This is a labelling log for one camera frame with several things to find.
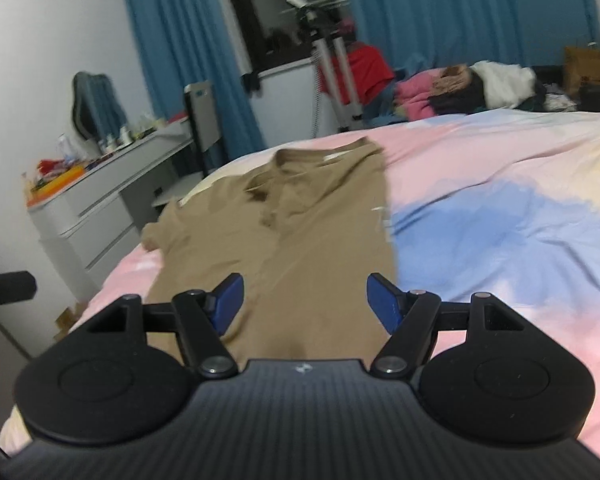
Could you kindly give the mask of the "tan brown t-shirt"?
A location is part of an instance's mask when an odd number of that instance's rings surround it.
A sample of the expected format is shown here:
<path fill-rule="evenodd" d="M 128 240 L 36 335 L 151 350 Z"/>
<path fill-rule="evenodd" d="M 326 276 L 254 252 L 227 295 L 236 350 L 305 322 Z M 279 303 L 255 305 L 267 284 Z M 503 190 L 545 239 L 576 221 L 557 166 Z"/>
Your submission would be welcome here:
<path fill-rule="evenodd" d="M 238 273 L 245 300 L 223 341 L 239 364 L 372 362 L 388 335 L 367 304 L 366 281 L 396 274 L 385 169 L 368 139 L 280 150 L 166 206 L 142 234 L 143 248 L 162 258 L 148 301 L 209 290 Z"/>

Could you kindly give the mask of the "pile of mixed clothes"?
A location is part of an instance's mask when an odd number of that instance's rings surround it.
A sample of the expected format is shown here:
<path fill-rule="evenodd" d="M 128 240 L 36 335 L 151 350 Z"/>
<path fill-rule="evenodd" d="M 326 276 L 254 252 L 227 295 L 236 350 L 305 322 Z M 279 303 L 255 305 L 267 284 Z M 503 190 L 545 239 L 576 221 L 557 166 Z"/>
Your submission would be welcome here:
<path fill-rule="evenodd" d="M 546 67 L 479 61 L 399 75 L 362 107 L 363 124 L 379 127 L 486 110 L 575 112 L 577 102 Z"/>

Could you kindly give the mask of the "white dresser desk with drawers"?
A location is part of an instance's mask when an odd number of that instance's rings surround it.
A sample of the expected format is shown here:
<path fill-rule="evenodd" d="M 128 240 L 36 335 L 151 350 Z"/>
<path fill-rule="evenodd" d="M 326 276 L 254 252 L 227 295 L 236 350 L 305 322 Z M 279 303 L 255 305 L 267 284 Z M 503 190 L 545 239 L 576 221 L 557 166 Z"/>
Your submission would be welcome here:
<path fill-rule="evenodd" d="M 158 218 L 154 201 L 178 180 L 173 157 L 188 151 L 188 122 L 174 122 L 107 159 L 29 208 L 38 239 L 74 298 L 90 301 Z"/>

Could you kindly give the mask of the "cardboard box on floor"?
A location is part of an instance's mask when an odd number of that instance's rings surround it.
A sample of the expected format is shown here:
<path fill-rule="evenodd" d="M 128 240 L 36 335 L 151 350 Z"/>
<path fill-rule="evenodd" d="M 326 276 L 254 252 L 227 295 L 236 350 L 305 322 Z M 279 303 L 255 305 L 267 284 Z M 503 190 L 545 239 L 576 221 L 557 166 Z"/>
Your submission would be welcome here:
<path fill-rule="evenodd" d="M 64 339 L 76 326 L 81 323 L 87 304 L 77 302 L 73 307 L 66 307 L 60 312 L 55 320 L 57 332 L 54 335 L 54 341 Z"/>

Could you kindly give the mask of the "black chair with white seat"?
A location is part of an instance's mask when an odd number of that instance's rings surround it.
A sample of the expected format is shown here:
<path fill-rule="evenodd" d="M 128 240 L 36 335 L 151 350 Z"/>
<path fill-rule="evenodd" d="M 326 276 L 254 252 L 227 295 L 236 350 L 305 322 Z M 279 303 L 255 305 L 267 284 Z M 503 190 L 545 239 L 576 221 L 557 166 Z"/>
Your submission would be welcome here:
<path fill-rule="evenodd" d="M 170 188 L 156 196 L 152 206 L 162 211 L 172 200 L 182 200 L 198 183 L 228 162 L 212 82 L 188 84 L 183 92 L 186 126 L 193 150 L 194 166 Z"/>

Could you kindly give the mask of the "orange box on dresser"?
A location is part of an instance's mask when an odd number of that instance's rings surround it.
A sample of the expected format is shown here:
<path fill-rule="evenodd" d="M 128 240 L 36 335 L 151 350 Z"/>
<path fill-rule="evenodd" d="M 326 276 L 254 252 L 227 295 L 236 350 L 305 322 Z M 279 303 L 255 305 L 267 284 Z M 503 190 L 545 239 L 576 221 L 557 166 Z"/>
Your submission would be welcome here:
<path fill-rule="evenodd" d="M 64 188 L 68 188 L 70 184 L 73 184 L 79 180 L 79 178 L 82 178 L 84 174 L 86 174 L 86 170 L 83 166 L 75 166 L 60 176 L 53 178 L 50 182 L 45 183 L 40 188 L 31 192 L 30 197 L 26 201 L 27 207 L 30 208 L 55 196 Z"/>

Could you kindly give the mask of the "clear plastic bottle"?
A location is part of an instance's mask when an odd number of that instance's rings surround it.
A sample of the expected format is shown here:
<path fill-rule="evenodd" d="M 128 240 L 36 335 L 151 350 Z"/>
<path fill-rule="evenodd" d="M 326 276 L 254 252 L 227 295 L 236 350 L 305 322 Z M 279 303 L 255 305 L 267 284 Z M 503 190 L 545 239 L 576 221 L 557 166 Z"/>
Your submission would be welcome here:
<path fill-rule="evenodd" d="M 76 152 L 69 137 L 65 133 L 59 136 L 57 145 L 58 150 L 62 155 L 62 159 L 67 165 L 74 164 L 80 158 L 80 155 Z"/>

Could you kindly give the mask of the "red garment on tripod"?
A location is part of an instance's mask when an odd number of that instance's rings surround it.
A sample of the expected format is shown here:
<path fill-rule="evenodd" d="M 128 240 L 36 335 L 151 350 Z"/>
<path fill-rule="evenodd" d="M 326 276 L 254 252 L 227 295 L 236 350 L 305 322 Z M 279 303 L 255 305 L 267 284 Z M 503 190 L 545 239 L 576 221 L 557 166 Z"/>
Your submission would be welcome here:
<path fill-rule="evenodd" d="M 347 58 L 356 92 L 358 92 L 358 102 L 362 106 L 366 106 L 393 81 L 394 71 L 377 48 L 363 44 L 361 41 L 350 45 L 350 49 L 347 50 Z M 348 105 L 350 104 L 349 93 L 336 54 L 332 56 L 332 68 L 336 75 L 342 102 L 344 105 Z M 320 74 L 320 91 L 330 96 L 321 67 L 318 68 L 318 73 Z"/>

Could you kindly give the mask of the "blue curtain left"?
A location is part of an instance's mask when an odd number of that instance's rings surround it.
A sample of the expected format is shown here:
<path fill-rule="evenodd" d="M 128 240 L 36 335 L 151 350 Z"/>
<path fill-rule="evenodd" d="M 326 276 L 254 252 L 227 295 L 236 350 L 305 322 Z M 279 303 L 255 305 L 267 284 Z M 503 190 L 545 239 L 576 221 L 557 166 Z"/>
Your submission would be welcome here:
<path fill-rule="evenodd" d="M 184 88 L 208 80 L 228 156 L 265 148 L 242 86 L 220 0 L 125 0 L 154 112 L 184 110 Z"/>

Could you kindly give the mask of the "blue curtain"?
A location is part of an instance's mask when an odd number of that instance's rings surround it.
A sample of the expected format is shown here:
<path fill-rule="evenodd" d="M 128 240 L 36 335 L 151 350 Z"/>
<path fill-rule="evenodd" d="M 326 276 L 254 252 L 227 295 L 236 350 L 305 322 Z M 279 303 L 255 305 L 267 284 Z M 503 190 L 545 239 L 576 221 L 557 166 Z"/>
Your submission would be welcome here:
<path fill-rule="evenodd" d="M 358 36 L 393 68 L 482 60 L 558 65 L 566 47 L 600 42 L 595 0 L 351 0 Z"/>
<path fill-rule="evenodd" d="M 125 0 L 154 112 L 184 110 L 184 88 L 208 80 L 228 156 L 265 148 L 242 86 L 220 0 Z"/>

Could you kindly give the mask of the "blue curtain right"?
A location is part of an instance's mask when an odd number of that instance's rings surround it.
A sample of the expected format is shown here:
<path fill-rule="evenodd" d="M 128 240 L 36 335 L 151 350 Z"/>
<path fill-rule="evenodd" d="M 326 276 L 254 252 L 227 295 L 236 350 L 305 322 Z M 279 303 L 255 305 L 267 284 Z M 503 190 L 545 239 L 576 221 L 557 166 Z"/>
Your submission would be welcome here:
<path fill-rule="evenodd" d="M 482 60 L 558 65 L 566 47 L 600 42 L 595 0 L 351 0 L 358 36 L 393 68 Z"/>

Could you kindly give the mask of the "brown paper bag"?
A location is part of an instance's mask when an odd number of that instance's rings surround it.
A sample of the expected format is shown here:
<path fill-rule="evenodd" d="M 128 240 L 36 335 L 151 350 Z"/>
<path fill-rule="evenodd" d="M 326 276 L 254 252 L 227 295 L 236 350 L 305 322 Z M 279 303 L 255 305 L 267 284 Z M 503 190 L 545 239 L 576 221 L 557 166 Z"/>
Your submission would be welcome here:
<path fill-rule="evenodd" d="M 576 96 L 583 86 L 600 86 L 600 49 L 565 47 L 564 89 Z"/>

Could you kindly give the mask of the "wavy frame vanity mirror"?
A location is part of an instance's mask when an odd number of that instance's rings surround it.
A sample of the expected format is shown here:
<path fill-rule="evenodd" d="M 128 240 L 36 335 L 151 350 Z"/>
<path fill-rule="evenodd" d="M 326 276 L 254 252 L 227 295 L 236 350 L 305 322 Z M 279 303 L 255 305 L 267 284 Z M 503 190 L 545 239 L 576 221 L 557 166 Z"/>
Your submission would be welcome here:
<path fill-rule="evenodd" d="M 128 123 L 116 90 L 106 74 L 77 72 L 71 81 L 73 95 L 71 119 L 85 141 L 114 139 Z"/>

